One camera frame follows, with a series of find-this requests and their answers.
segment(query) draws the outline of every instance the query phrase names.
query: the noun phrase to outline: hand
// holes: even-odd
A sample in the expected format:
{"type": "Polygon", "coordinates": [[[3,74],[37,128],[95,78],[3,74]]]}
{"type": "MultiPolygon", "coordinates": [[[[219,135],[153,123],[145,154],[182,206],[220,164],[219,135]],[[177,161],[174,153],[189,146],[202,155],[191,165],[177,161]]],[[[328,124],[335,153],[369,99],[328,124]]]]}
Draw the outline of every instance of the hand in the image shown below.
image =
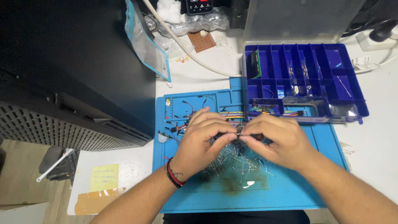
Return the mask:
{"type": "Polygon", "coordinates": [[[262,114],[252,119],[241,132],[240,139],[267,160],[298,171],[306,165],[306,161],[317,152],[294,119],[277,118],[262,114]],[[256,139],[267,137],[273,141],[270,145],[256,139]]]}
{"type": "Polygon", "coordinates": [[[170,169],[179,181],[186,181],[212,163],[230,141],[236,139],[236,128],[218,113],[209,113],[205,107],[191,118],[176,155],[170,161],[170,169]],[[219,132],[226,133],[212,146],[207,142],[219,132]]]}

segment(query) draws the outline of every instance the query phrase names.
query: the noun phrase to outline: tattoo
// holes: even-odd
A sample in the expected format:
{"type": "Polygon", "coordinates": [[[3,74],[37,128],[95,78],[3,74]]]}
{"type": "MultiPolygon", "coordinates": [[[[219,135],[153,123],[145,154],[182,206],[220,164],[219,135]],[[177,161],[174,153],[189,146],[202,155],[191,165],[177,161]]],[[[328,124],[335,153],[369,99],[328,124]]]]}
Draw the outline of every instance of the tattoo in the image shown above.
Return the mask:
{"type": "Polygon", "coordinates": [[[184,176],[184,174],[182,174],[182,173],[174,172],[171,168],[170,168],[170,171],[172,172],[172,174],[173,174],[173,176],[174,176],[175,178],[178,178],[178,175],[179,175],[179,174],[181,174],[181,176],[184,176]]]}

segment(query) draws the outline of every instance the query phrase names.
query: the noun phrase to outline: desk surface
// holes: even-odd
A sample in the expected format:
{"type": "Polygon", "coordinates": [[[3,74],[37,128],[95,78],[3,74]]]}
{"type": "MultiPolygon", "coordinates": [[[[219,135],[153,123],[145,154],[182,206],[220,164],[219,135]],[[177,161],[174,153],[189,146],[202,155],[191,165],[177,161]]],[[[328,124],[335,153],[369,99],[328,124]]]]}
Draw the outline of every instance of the desk surface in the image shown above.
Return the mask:
{"type": "MultiPolygon", "coordinates": [[[[210,67],[226,73],[241,74],[243,30],[230,30],[227,36],[227,47],[214,47],[192,53],[210,67]]],[[[187,36],[181,38],[189,41],[187,36]]],[[[372,63],[383,62],[398,53],[398,49],[363,52],[355,36],[341,39],[340,43],[347,46],[351,59],[367,55],[372,57],[372,63]]],[[[390,106],[391,112],[398,109],[395,104],[395,90],[398,90],[397,60],[374,71],[357,75],[370,113],[369,117],[363,119],[363,124],[334,124],[351,172],[395,203],[398,203],[398,150],[393,139],[396,138],[394,133],[398,133],[394,131],[398,127],[398,120],[391,118],[390,114],[382,114],[378,109],[385,105],[390,106]]],[[[228,77],[209,71],[193,60],[185,63],[171,61],[170,72],[173,88],[169,88],[164,79],[157,79],[156,97],[230,88],[228,77]]],[[[153,141],[139,148],[80,152],[68,214],[75,214],[77,195],[89,191],[92,167],[119,163],[119,187],[130,189],[151,173],[152,153],[153,141]]]]}

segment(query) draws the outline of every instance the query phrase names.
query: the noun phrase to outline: brown tape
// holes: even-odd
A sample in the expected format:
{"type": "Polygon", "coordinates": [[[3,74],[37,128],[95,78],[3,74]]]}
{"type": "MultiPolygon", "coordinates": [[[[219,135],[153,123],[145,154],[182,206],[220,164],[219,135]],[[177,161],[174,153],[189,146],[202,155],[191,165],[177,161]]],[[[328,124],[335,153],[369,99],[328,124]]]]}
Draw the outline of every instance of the brown tape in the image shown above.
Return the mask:
{"type": "Polygon", "coordinates": [[[76,215],[89,215],[101,212],[126,190],[125,187],[79,194],[75,205],[76,215]]]}

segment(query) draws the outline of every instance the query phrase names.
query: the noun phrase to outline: sticky note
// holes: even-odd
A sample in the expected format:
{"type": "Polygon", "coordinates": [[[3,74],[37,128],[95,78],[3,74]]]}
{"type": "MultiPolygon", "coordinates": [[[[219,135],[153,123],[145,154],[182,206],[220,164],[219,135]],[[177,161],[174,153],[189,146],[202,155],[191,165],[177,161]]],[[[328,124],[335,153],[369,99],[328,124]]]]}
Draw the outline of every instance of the sticky note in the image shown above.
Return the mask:
{"type": "Polygon", "coordinates": [[[119,181],[119,164],[93,167],[90,192],[115,189],[119,181]]]}

